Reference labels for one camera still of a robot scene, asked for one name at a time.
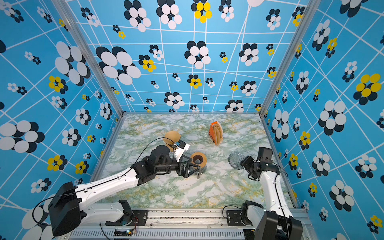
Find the clear glass dripper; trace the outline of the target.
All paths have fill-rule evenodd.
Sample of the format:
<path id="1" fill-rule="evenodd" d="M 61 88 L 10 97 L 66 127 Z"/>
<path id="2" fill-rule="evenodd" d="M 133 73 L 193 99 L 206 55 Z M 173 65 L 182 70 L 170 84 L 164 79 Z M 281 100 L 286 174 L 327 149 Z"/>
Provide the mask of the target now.
<path id="1" fill-rule="evenodd" d="M 235 170 L 243 170 L 245 167 L 242 166 L 242 161 L 244 160 L 245 156 L 238 153 L 233 152 L 228 157 L 228 162 L 230 166 Z"/>

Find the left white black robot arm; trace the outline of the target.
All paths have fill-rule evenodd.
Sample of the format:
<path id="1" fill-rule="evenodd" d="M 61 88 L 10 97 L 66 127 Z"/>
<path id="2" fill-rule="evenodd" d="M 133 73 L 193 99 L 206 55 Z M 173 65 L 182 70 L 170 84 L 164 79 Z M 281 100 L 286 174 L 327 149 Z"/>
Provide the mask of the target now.
<path id="1" fill-rule="evenodd" d="M 53 196 L 48 207 L 53 236 L 63 236 L 75 230 L 90 217 L 86 209 L 106 197 L 143 185 L 156 176 L 167 175 L 172 171 L 188 178 L 200 168 L 192 158 L 183 154 L 171 157 L 170 149 L 160 145 L 149 156 L 120 173 L 88 184 L 74 186 L 71 182 L 65 183 Z"/>

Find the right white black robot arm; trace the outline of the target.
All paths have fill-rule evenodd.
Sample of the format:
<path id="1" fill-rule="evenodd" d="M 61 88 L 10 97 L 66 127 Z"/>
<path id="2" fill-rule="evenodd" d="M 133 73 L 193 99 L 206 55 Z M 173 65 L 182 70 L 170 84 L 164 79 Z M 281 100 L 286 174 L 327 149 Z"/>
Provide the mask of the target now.
<path id="1" fill-rule="evenodd" d="M 241 161 L 248 178 L 261 183 L 265 194 L 265 206 L 252 201 L 242 205 L 242 222 L 255 227 L 255 240 L 300 240 L 303 235 L 302 222 L 291 213 L 281 187 L 279 165 L 273 163 L 273 150 L 260 147 L 258 156 Z"/>

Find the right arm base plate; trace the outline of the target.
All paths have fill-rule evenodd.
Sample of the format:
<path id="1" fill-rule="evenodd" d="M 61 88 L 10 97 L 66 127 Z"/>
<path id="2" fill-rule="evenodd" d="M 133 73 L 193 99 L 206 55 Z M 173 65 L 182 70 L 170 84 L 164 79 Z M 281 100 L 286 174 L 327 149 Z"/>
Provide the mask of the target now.
<path id="1" fill-rule="evenodd" d="M 241 210 L 226 210 L 227 225 L 229 227 L 246 227 L 241 218 Z"/>

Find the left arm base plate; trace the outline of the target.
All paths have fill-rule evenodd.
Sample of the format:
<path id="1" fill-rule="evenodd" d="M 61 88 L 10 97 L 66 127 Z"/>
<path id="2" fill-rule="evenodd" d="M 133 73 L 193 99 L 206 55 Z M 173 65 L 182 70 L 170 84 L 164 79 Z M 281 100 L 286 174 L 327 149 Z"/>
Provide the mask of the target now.
<path id="1" fill-rule="evenodd" d="M 133 210 L 131 215 L 124 214 L 119 220 L 116 222 L 106 222 L 106 226 L 145 226 L 148 219 L 148 210 Z"/>

